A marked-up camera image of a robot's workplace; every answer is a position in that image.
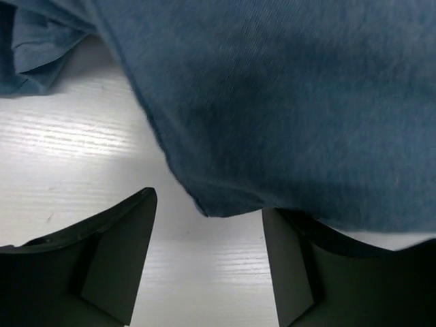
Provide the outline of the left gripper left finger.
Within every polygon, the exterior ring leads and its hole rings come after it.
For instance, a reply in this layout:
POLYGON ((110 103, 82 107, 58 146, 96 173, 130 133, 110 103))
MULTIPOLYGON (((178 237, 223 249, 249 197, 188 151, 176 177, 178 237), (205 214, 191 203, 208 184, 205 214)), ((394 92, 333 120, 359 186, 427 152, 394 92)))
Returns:
POLYGON ((3 246, 1 325, 130 325, 156 208, 146 188, 67 228, 3 246))

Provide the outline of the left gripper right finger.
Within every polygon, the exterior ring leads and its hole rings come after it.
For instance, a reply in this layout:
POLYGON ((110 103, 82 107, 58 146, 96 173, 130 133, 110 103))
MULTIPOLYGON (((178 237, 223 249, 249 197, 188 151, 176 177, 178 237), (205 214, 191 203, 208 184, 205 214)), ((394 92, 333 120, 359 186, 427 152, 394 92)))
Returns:
POLYGON ((434 326, 435 241, 398 251, 300 211, 262 211, 280 326, 434 326))

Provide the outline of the blue pillowcase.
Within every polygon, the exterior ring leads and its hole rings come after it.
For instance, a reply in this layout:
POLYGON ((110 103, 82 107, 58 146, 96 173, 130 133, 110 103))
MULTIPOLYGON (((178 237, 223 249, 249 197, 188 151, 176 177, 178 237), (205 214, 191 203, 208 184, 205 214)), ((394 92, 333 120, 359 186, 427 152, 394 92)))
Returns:
POLYGON ((1 193, 141 184, 435 237, 434 1, 2 1, 1 193))

